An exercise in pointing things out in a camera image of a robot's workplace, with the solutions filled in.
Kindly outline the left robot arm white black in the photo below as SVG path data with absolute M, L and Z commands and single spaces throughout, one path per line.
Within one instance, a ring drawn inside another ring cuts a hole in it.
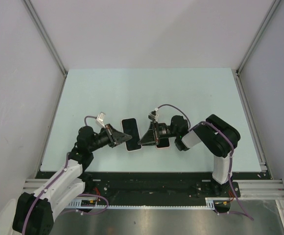
M 82 179 L 94 159 L 93 152 L 105 146 L 116 147 L 131 138 L 110 124 L 99 133 L 90 126 L 81 127 L 65 164 L 33 193 L 20 195 L 12 229 L 23 235 L 48 235 L 56 218 L 74 198 L 93 192 L 93 183 Z

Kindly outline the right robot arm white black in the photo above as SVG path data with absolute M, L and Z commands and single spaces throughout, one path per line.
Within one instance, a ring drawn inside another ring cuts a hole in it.
M 199 143 L 203 143 L 213 154 L 214 182 L 212 193 L 223 196 L 229 190 L 227 182 L 232 177 L 233 154 L 240 141 L 240 133 L 227 122 L 212 114 L 194 127 L 189 126 L 183 116 L 175 115 L 170 125 L 157 122 L 151 115 L 147 132 L 138 141 L 142 146 L 158 146 L 162 141 L 175 138 L 175 146 L 179 151 L 188 151 Z

